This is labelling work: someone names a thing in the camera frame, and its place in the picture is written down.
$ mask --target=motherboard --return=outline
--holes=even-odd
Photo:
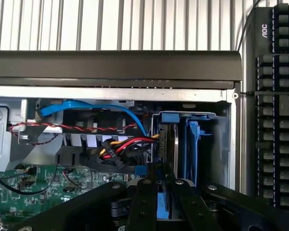
[[[6,177],[23,173],[27,167],[21,169],[0,172],[0,177]],[[73,186],[63,175],[66,167],[37,166],[35,175],[19,176],[5,180],[10,186],[24,192],[37,192],[45,189],[53,180],[47,191],[37,195],[19,195],[0,185],[0,223],[11,226],[30,218],[40,212],[46,211],[56,205],[68,201],[88,190],[99,187],[110,181],[118,181],[127,184],[127,181],[135,178],[134,175],[112,174],[93,171],[88,168],[77,167],[68,176],[81,190]]]

